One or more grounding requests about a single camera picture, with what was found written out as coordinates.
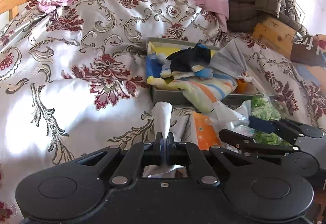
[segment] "paisley pattern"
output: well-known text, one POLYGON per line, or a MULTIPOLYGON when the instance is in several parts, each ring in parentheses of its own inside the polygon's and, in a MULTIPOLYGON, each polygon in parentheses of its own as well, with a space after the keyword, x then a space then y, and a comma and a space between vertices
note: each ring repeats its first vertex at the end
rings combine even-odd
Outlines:
MULTIPOLYGON (((192 0, 74 0, 50 14, 32 1, 0 37, 0 223, 22 220, 14 192, 26 175, 110 144, 154 139, 148 37, 216 47, 236 38, 291 118, 326 128, 326 98, 315 84, 249 35, 222 32, 192 0)), ((176 137, 192 110, 173 109, 176 137)))

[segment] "orange and white package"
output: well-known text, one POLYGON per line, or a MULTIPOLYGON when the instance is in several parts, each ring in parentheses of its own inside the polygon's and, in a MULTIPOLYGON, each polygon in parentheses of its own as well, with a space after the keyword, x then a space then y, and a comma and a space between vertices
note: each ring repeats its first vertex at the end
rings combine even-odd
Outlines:
POLYGON ((221 146, 218 133, 215 132, 209 118, 195 111, 189 117, 181 140, 195 143, 201 150, 208 150, 213 145, 221 146))

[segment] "leafy vegetable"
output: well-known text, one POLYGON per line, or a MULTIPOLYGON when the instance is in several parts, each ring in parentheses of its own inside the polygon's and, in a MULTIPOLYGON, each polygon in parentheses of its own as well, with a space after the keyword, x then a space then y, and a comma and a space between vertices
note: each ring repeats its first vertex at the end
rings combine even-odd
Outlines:
MULTIPOLYGON (((282 117, 270 102, 269 97, 265 94, 257 94, 252 98, 251 115, 262 120, 280 120, 282 117)), ((256 130, 254 139, 257 143, 262 144, 291 146, 291 144, 286 142, 275 133, 267 134, 265 132, 256 130)))

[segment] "wooden headboard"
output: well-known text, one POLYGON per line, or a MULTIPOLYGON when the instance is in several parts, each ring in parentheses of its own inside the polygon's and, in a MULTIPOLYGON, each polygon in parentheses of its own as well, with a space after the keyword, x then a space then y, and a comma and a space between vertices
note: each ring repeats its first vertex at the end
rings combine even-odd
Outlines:
POLYGON ((0 14, 9 11, 9 20, 18 14, 18 6, 31 0, 0 0, 0 14))

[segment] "bed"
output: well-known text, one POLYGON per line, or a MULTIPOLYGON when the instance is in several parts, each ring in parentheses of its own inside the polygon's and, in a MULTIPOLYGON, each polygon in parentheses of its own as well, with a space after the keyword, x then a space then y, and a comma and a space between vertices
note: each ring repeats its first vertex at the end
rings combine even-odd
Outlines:
MULTIPOLYGON (((27 175, 114 144, 154 139, 145 80, 147 37, 225 46, 247 63, 291 118, 326 132, 326 98, 292 63, 244 33, 226 33, 193 0, 74 0, 46 14, 35 0, 0 0, 0 223, 19 223, 15 188, 27 175), (29 3, 21 12, 17 7, 29 3)), ((181 136, 191 107, 172 110, 181 136)))

